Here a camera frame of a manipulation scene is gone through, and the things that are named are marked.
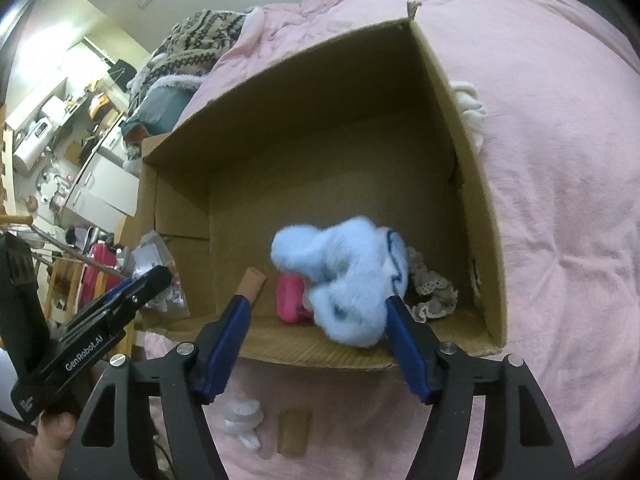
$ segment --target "pink bed sheet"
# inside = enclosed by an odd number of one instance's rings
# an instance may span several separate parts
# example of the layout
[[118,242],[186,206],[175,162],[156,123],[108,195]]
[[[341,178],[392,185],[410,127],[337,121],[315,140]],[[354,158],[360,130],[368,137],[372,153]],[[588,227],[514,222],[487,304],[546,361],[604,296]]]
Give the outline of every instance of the pink bed sheet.
[[[406,14],[407,0],[305,0],[257,9],[185,109],[312,44]],[[640,423],[640,62],[575,0],[419,0],[416,20],[452,80],[486,104],[482,163],[507,273],[508,346],[537,377],[577,464]],[[149,357],[172,343],[149,334]],[[233,480],[404,478],[428,417],[396,371],[241,361],[224,396],[262,401],[260,453],[212,434]],[[275,452],[282,408],[314,412],[308,453]],[[472,478],[472,418],[461,479]]]

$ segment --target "human hand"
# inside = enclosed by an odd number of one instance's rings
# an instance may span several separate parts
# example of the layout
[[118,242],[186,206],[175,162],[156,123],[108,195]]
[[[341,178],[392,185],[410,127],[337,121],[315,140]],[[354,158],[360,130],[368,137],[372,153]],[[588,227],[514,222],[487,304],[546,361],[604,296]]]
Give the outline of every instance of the human hand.
[[38,436],[21,438],[12,449],[32,480],[57,480],[66,445],[76,429],[76,418],[69,413],[43,413]]

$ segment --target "cable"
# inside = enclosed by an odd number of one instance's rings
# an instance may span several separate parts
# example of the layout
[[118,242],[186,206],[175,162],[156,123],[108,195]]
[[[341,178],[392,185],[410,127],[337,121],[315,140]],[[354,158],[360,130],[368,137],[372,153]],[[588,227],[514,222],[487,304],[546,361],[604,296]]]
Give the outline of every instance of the cable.
[[156,446],[158,447],[158,449],[161,451],[161,453],[164,455],[164,459],[166,460],[166,462],[169,464],[169,469],[171,469],[171,473],[174,476],[175,480],[178,480],[178,475],[175,473],[175,469],[174,469],[174,463],[171,462],[171,459],[169,458],[169,454],[166,452],[166,450],[164,449],[164,447],[160,446],[160,443],[154,439],[154,444],[156,444]]
[[38,428],[29,424],[28,422],[23,422],[14,416],[9,415],[8,413],[0,411],[0,420],[5,424],[8,424],[12,428],[16,430],[23,431],[33,436],[38,436]]

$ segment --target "light blue plush toy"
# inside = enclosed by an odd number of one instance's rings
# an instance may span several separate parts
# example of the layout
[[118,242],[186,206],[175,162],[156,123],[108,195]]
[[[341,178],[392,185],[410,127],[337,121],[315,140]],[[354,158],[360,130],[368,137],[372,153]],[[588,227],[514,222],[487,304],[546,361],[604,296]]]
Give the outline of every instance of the light blue plush toy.
[[345,345],[375,345],[385,332],[386,298],[406,293],[402,238],[364,216],[324,230],[285,227],[273,239],[271,260],[280,272],[312,282],[307,299],[316,325]]

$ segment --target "metal screw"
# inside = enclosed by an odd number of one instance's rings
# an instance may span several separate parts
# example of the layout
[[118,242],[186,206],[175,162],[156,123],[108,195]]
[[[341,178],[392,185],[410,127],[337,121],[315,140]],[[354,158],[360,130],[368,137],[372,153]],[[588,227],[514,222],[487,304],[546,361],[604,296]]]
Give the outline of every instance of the metal screw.
[[509,354],[507,361],[509,361],[509,364],[512,366],[522,366],[524,364],[524,359],[516,354]]
[[109,364],[111,366],[122,366],[127,360],[127,356],[124,354],[116,354],[111,359],[109,359]]
[[458,347],[451,341],[445,341],[440,345],[440,351],[446,355],[453,355],[458,351]]
[[180,343],[176,351],[180,355],[189,355],[191,352],[193,352],[194,349],[195,349],[195,346],[193,345],[193,343],[187,342],[187,343]]

